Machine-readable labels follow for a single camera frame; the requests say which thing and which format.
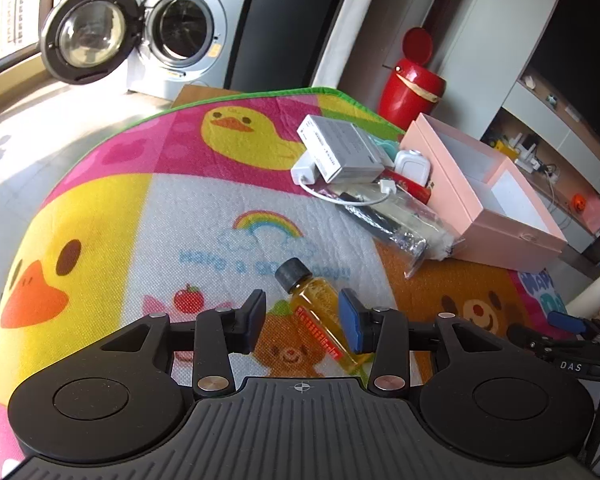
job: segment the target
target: pink box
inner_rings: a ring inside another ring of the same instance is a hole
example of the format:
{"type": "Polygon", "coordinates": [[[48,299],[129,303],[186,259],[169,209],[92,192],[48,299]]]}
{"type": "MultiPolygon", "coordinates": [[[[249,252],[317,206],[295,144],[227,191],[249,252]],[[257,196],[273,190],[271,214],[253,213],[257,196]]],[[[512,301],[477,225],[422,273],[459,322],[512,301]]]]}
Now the pink box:
{"type": "Polygon", "coordinates": [[[497,150],[423,114],[400,148],[431,162],[427,205],[462,238],[454,258],[540,272],[567,244],[520,170],[497,150]]]}

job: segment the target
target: metal screw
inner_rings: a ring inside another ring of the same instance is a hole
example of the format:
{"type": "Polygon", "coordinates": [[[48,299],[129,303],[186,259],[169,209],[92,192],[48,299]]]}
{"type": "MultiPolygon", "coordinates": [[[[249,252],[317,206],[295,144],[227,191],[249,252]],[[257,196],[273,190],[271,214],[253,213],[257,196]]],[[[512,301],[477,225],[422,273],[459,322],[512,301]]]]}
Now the metal screw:
{"type": "Polygon", "coordinates": [[[406,383],[402,377],[398,377],[397,375],[381,375],[376,378],[374,384],[380,390],[392,392],[403,388],[406,383]]]}
{"type": "Polygon", "coordinates": [[[218,392],[228,385],[229,381],[220,375],[208,375],[198,381],[198,387],[206,392],[218,392]]]}

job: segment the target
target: white charger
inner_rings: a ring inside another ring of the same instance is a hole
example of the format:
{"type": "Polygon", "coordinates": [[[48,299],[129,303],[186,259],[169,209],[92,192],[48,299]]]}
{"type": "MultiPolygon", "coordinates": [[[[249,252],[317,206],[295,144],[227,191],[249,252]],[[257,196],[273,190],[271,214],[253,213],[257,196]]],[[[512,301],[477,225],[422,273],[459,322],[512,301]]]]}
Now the white charger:
{"type": "Polygon", "coordinates": [[[294,166],[291,168],[291,178],[296,186],[300,186],[308,194],[321,200],[325,200],[326,202],[331,202],[338,205],[352,205],[356,207],[375,205],[384,202],[384,200],[389,198],[389,195],[395,194],[397,191],[395,182],[391,179],[384,178],[380,181],[380,191],[384,194],[384,196],[378,200],[370,200],[369,202],[347,202],[345,200],[338,200],[336,198],[321,195],[307,186],[307,184],[315,184],[318,178],[318,167],[308,150],[300,156],[298,161],[296,161],[294,166]]]}
{"type": "Polygon", "coordinates": [[[395,157],[395,173],[413,180],[421,186],[427,185],[431,163],[429,159],[417,150],[401,150],[395,157]]]}
{"type": "Polygon", "coordinates": [[[318,166],[315,165],[309,150],[306,150],[291,168],[291,178],[296,186],[300,186],[301,180],[306,184],[315,184],[318,178],[318,166]]]}

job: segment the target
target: red trash can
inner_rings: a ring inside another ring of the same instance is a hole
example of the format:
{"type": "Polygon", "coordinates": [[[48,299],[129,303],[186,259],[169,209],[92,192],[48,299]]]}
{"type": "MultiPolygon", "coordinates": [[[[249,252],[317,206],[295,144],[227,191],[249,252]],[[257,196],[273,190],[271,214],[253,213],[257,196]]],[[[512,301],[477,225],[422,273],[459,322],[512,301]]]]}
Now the red trash can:
{"type": "Polygon", "coordinates": [[[432,52],[430,35],[422,28],[408,30],[401,59],[384,86],[378,114],[406,130],[419,113],[430,113],[445,92],[445,80],[425,64],[432,52]]]}

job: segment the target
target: blue gripper pad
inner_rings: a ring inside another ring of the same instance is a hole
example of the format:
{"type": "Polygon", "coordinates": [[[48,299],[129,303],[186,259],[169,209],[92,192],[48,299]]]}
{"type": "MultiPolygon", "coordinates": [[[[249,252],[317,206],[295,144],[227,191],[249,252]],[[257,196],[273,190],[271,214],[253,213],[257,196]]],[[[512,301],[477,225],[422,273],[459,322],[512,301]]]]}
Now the blue gripper pad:
{"type": "Polygon", "coordinates": [[[556,310],[546,315],[546,321],[551,326],[561,328],[572,334],[583,334],[587,331],[587,326],[579,317],[569,316],[556,310]]]}
{"type": "Polygon", "coordinates": [[[343,289],[338,295],[338,316],[340,317],[340,326],[347,338],[349,348],[355,354],[363,353],[363,333],[360,326],[360,317],[352,300],[343,289]]]}

